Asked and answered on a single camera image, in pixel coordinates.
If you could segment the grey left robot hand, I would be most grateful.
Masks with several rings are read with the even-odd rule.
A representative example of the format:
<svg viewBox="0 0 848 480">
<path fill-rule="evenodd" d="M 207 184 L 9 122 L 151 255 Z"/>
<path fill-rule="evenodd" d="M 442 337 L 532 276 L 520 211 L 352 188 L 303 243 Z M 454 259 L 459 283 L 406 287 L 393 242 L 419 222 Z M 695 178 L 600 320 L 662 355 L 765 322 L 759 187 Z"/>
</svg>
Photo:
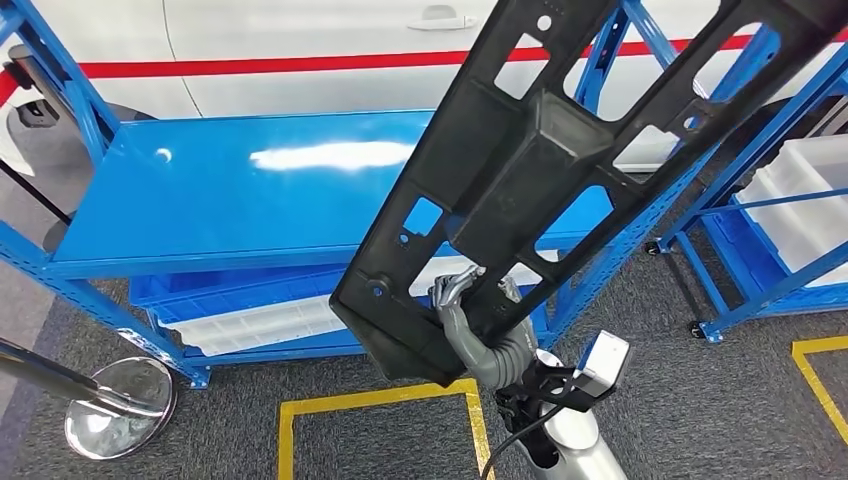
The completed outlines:
<svg viewBox="0 0 848 480">
<path fill-rule="evenodd" d="M 461 300 L 463 292 L 484 273 L 484 267 L 471 265 L 459 274 L 436 277 L 429 290 L 430 300 L 442 323 L 445 338 L 475 378 L 487 375 L 493 353 L 470 328 Z"/>
</svg>

